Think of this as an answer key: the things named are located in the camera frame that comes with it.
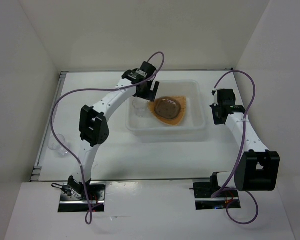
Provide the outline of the clear glass dish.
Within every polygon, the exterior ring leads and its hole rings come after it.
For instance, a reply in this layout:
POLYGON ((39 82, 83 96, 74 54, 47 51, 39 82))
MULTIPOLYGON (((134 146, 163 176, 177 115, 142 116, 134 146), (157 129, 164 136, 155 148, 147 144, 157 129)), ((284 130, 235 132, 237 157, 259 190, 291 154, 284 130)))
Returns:
POLYGON ((181 112, 181 104, 173 97, 165 96, 158 98, 154 102, 154 112, 167 120, 173 120, 178 117, 181 112))

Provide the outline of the orange woven triangular plate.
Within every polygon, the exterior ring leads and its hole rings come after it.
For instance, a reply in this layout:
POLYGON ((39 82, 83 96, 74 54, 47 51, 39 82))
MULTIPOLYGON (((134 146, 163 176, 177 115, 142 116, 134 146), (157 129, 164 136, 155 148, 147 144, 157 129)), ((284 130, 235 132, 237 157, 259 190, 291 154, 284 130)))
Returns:
POLYGON ((181 111, 178 115, 177 118, 175 119, 172 119, 172 120, 168 120, 168 119, 164 119, 163 117, 160 117, 158 116, 155 111, 154 111, 154 106, 155 106, 155 101, 159 98, 162 98, 162 97, 159 97, 157 99, 155 99, 154 102, 148 102, 147 103, 147 108, 148 110, 150 111, 150 113, 161 123, 167 125, 167 126, 172 126, 172 127, 175 127, 175 126, 178 126, 182 123, 185 115, 186 115, 186 112, 187 112, 187 99, 185 96, 163 96, 163 97, 172 97, 172 98, 175 98, 178 102, 180 102, 181 104, 181 111))

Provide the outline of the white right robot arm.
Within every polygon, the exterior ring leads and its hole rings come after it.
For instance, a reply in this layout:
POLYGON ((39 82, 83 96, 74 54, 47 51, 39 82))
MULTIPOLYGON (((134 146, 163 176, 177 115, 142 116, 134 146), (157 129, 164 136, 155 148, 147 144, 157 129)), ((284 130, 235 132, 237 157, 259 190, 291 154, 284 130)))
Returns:
POLYGON ((224 181, 219 177, 209 184, 212 198, 221 196, 234 180, 240 192, 273 191, 280 165, 278 152, 269 150, 252 127, 248 110, 236 104, 232 89, 214 89, 212 109, 215 125, 225 125, 239 146, 238 157, 232 171, 224 181))

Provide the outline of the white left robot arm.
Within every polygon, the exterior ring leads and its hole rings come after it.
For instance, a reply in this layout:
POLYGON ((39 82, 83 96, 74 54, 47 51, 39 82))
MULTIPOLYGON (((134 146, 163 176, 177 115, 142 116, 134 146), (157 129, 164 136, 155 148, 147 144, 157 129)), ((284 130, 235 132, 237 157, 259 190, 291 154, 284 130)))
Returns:
POLYGON ((80 163, 67 181, 71 193, 78 200, 84 200, 90 193, 93 163, 99 147, 110 135, 108 121, 111 116, 131 97, 153 102, 160 84, 153 82, 158 72, 156 67, 145 61, 141 67, 124 72, 115 88, 100 101, 81 108, 79 118, 81 145, 77 157, 80 163))

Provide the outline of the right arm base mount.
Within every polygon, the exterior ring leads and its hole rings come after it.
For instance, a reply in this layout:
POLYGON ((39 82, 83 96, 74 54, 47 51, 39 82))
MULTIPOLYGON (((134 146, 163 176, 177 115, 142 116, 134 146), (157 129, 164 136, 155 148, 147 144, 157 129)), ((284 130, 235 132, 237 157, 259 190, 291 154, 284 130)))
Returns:
POLYGON ((201 210, 223 210, 228 204, 229 209, 240 209, 241 203, 237 190, 222 192, 217 197, 212 198, 212 194, 220 187, 209 178, 195 179, 189 190, 194 195, 195 209, 201 210))

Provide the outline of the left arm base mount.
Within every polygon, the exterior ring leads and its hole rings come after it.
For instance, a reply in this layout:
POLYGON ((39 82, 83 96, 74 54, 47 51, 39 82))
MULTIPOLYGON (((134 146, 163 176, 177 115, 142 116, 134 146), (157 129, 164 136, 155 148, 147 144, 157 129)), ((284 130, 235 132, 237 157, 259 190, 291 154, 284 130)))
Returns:
MULTIPOLYGON (((62 184, 52 183, 53 188, 61 190, 59 199, 59 213, 78 213, 89 210, 85 193, 82 196, 76 194, 63 182, 62 184)), ((104 212, 105 210, 106 185, 92 182, 88 188, 88 199, 93 212, 104 212)))

